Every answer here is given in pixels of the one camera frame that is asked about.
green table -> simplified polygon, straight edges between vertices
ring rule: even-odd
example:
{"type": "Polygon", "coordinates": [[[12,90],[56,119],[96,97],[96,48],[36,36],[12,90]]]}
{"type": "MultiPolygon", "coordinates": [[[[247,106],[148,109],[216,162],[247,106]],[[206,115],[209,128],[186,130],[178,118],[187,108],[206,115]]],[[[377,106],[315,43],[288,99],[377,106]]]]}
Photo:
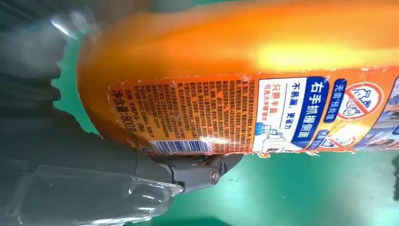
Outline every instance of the green table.
{"type": "MultiPolygon", "coordinates": [[[[193,5],[216,0],[195,0],[193,5]]],[[[80,41],[72,40],[54,84],[60,109],[96,132],[79,100],[75,68],[80,41]]],[[[170,211],[141,226],[399,226],[393,200],[398,152],[246,156],[218,185],[176,197],[170,211]]]]}

detergent bottle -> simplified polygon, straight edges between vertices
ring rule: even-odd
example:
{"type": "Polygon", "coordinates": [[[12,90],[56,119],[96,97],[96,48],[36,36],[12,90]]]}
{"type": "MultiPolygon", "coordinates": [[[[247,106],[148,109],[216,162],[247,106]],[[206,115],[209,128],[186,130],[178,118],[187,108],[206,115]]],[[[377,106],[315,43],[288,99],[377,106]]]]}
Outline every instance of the detergent bottle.
{"type": "Polygon", "coordinates": [[[354,152],[399,141],[399,4],[225,3],[87,38],[80,98],[148,154],[354,152]]]}

